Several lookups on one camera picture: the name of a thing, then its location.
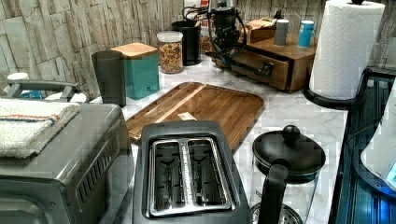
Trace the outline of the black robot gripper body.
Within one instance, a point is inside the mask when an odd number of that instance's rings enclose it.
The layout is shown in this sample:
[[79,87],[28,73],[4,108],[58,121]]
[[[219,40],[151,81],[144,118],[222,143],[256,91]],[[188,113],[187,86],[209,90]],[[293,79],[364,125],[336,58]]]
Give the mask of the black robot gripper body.
[[234,46],[241,34],[235,27],[237,10],[234,7],[213,9],[210,16],[214,24],[214,30],[210,31],[212,47],[223,59],[230,59],[235,55]]

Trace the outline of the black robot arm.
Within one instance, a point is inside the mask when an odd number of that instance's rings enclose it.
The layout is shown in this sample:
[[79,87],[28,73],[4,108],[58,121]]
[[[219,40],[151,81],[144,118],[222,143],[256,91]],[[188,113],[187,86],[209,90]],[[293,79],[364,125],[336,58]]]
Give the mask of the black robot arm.
[[215,52],[223,59],[236,55],[234,50],[241,31],[236,27],[239,20],[233,0],[209,0],[207,21],[209,40]]

